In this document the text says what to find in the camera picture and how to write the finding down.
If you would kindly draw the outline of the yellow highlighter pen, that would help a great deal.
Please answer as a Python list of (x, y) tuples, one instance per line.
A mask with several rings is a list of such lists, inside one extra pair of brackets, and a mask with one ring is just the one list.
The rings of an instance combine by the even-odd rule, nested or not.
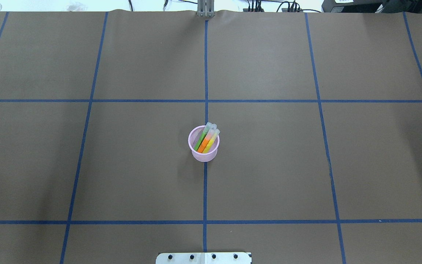
[(221, 132), (219, 129), (210, 130), (209, 132), (213, 132), (210, 136), (206, 136), (205, 139), (201, 143), (201, 153), (208, 153), (213, 146), (214, 142), (218, 138), (219, 133)]

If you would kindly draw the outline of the orange highlighter pen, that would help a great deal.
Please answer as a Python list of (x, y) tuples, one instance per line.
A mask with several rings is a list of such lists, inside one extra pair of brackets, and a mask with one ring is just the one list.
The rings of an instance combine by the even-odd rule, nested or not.
[(195, 145), (196, 152), (204, 153), (204, 150), (208, 146), (213, 135), (216, 133), (216, 128), (217, 125), (212, 123), (209, 123), (206, 127), (204, 127), (204, 130), (201, 132), (201, 136)]

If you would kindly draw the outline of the green highlighter pen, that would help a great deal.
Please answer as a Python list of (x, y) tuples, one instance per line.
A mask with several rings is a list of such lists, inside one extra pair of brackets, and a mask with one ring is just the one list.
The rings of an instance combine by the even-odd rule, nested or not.
[(201, 131), (200, 136), (198, 137), (198, 140), (194, 146), (194, 150), (196, 152), (198, 152), (199, 147), (201, 146), (202, 141), (204, 140), (204, 138), (206, 137), (206, 135), (208, 134), (209, 130), (212, 128), (213, 124), (211, 122), (208, 122), (204, 129)]

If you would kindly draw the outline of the pink mesh pen holder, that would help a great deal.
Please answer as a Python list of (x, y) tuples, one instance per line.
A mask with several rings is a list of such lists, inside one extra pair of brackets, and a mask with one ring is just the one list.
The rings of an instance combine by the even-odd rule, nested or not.
[(199, 140), (199, 137), (201, 136), (201, 132), (204, 130), (205, 127), (206, 127), (205, 125), (195, 127), (189, 133), (189, 137), (187, 141), (193, 157), (199, 162), (209, 162), (213, 160), (216, 157), (216, 154), (218, 153), (218, 147), (219, 147), (219, 144), (221, 143), (221, 139), (218, 135), (207, 153), (199, 153), (195, 151), (194, 147), (196, 145), (196, 142)]

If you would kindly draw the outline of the black box with label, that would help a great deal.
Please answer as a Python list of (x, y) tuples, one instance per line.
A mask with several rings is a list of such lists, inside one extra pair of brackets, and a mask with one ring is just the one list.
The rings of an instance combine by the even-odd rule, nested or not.
[(325, 13), (375, 13), (382, 5), (382, 0), (324, 0), (322, 10)]

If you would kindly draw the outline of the aluminium frame post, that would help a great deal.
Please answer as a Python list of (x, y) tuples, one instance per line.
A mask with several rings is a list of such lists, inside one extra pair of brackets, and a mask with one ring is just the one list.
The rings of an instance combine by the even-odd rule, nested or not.
[(214, 17), (214, 3), (214, 0), (197, 0), (197, 16), (206, 18)]

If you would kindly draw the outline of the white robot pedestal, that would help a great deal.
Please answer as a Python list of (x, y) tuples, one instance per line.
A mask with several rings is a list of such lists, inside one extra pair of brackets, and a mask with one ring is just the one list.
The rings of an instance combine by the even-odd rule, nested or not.
[(251, 264), (252, 255), (247, 252), (187, 252), (161, 253), (156, 264)]

